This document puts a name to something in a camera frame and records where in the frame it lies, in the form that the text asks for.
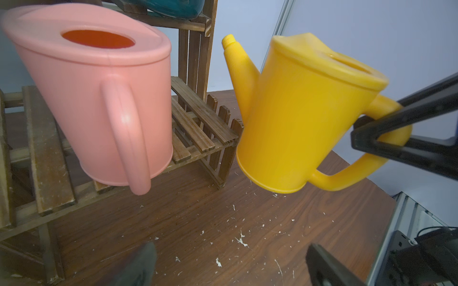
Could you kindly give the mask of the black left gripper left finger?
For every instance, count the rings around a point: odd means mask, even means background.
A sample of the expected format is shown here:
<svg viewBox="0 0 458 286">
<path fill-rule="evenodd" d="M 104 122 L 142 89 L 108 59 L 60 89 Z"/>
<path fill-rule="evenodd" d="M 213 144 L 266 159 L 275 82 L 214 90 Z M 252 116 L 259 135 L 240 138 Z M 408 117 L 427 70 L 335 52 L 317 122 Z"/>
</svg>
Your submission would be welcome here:
<svg viewBox="0 0 458 286">
<path fill-rule="evenodd" d="M 157 251 L 153 242 L 145 243 L 130 254 L 95 286 L 151 286 L 155 274 Z"/>
</svg>

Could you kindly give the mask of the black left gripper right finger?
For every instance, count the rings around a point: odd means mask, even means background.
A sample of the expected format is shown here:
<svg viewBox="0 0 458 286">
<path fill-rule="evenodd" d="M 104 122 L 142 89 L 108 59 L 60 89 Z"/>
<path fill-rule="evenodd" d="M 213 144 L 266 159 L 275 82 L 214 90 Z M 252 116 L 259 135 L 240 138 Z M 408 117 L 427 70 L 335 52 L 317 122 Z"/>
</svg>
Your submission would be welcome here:
<svg viewBox="0 0 458 286">
<path fill-rule="evenodd" d="M 365 286 L 364 282 L 319 244 L 308 247 L 305 261 L 313 286 Z"/>
</svg>

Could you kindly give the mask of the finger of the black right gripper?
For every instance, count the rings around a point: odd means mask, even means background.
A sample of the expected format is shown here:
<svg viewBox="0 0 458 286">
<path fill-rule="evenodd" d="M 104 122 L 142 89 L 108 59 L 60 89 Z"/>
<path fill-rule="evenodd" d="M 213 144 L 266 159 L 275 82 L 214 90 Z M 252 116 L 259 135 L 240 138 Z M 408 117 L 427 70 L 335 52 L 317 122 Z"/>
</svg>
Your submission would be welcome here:
<svg viewBox="0 0 458 286">
<path fill-rule="evenodd" d="M 376 155 L 415 168 L 450 178 L 458 179 L 458 137 L 437 139 L 412 136 L 403 146 L 380 141 L 362 139 L 351 133 L 354 149 Z"/>
<path fill-rule="evenodd" d="M 384 134 L 458 109 L 458 74 L 455 73 L 398 101 L 401 109 L 378 120 L 364 117 L 353 134 Z"/>
</svg>

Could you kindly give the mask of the brown wooden slatted shelf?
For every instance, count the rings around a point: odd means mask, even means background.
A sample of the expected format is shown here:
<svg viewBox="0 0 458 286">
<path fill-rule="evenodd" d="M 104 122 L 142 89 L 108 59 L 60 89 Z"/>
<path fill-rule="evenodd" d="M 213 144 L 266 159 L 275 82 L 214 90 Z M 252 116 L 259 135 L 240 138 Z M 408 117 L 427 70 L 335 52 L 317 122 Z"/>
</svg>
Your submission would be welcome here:
<svg viewBox="0 0 458 286">
<path fill-rule="evenodd" d="M 193 162 L 225 185 L 243 125 L 170 75 L 157 25 L 91 4 L 2 7 L 34 84 L 1 94 L 28 139 L 12 148 L 1 120 L 1 284 L 64 280 L 52 222 L 72 211 Z"/>
</svg>

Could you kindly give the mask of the yellow watering can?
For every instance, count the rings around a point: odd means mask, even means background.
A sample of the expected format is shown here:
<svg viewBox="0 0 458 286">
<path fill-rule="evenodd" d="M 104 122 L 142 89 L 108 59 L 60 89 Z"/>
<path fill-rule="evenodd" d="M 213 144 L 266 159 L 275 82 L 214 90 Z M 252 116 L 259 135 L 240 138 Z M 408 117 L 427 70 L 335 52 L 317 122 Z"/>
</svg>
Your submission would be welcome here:
<svg viewBox="0 0 458 286">
<path fill-rule="evenodd" d="M 274 36 L 263 70 L 233 35 L 222 46 L 245 126 L 236 158 L 253 183 L 280 194 L 307 183 L 340 191 L 386 163 L 364 154 L 337 174 L 318 170 L 361 115 L 380 119 L 401 108 L 381 95 L 389 84 L 381 72 L 332 51 L 311 33 Z"/>
</svg>

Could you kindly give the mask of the pink watering can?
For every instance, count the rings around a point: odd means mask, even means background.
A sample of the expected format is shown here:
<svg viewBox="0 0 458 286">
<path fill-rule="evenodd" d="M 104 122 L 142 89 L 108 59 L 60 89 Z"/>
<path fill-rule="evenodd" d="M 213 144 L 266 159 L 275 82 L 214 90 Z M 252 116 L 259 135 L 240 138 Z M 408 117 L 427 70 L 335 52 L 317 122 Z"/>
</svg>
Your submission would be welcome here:
<svg viewBox="0 0 458 286">
<path fill-rule="evenodd" d="M 12 8 L 1 27 L 84 172 L 148 193 L 172 159 L 169 38 L 81 3 Z"/>
</svg>

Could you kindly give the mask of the dark green watering can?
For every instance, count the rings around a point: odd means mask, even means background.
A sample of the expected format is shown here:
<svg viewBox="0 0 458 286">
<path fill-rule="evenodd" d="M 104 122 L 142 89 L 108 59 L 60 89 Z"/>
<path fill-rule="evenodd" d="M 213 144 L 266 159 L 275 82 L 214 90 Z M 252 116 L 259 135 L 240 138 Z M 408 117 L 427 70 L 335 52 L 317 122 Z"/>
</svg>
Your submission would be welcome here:
<svg viewBox="0 0 458 286">
<path fill-rule="evenodd" d="M 157 14 L 181 20 L 197 18 L 205 4 L 205 0 L 136 0 L 132 2 Z"/>
</svg>

